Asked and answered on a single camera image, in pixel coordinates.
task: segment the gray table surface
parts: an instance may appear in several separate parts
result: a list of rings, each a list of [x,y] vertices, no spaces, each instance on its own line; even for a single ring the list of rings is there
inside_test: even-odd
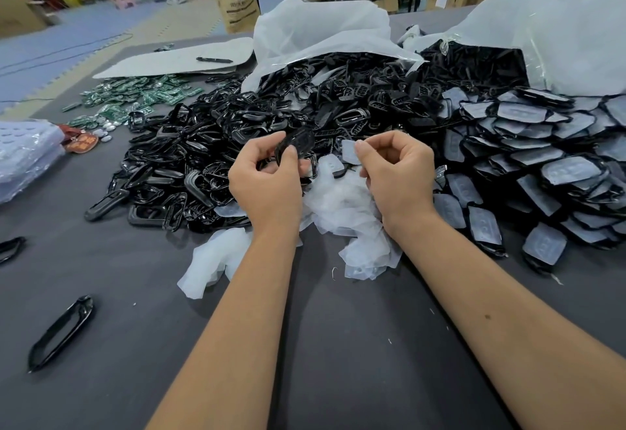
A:
[[[414,23],[428,33],[442,31],[467,12],[398,15],[392,17],[393,36]],[[177,42],[176,48],[200,42],[207,39]],[[113,61],[156,47],[127,48]],[[83,79],[38,116],[61,122],[81,114],[59,110],[98,82]],[[3,430],[140,430],[228,284],[223,278],[202,300],[188,300],[176,287],[193,248],[207,236],[133,228],[121,211],[98,223],[82,219],[103,196],[129,138],[122,127],[110,143],[63,158],[0,206],[0,240],[18,235],[29,240],[16,260],[0,267]],[[506,229],[504,236],[512,252],[501,262],[507,272],[626,355],[624,248],[600,252],[570,245],[557,268],[561,286],[525,266],[516,252],[522,237]],[[359,282],[342,276],[338,252],[347,238],[309,227],[302,240],[293,264],[270,428],[516,428],[406,258],[375,281]],[[27,374],[29,348],[87,293],[97,300],[92,323],[49,367]]]

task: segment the finger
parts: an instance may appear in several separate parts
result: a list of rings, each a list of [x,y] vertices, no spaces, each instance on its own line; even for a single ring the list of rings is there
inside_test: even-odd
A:
[[[280,166],[278,167],[278,171],[285,173],[299,173],[298,166],[298,152],[293,145],[289,145],[287,149],[282,153],[282,157],[280,157]]]
[[[301,159],[300,161],[298,161],[298,172],[300,173],[300,176],[304,177],[307,174],[309,174],[310,167],[311,167],[311,160]]]
[[[269,158],[272,150],[285,138],[285,135],[284,131],[280,131],[249,140],[237,155],[235,164],[239,163],[246,165],[246,167],[253,165],[254,169],[257,169],[257,163],[262,159]]]
[[[361,164],[369,173],[376,173],[381,168],[385,168],[389,163],[381,157],[373,147],[363,141],[358,140],[354,145],[356,155],[361,160]]]
[[[419,143],[412,136],[400,132],[399,130],[391,130],[385,133],[374,135],[366,140],[375,150],[395,150],[397,152],[398,159],[402,159],[404,155],[411,149],[412,146]],[[392,151],[387,151],[386,156],[390,161],[393,161]]]
[[[276,173],[277,171],[278,171],[278,163],[276,163],[275,161],[271,161],[261,170],[262,173],[269,173],[269,174]]]

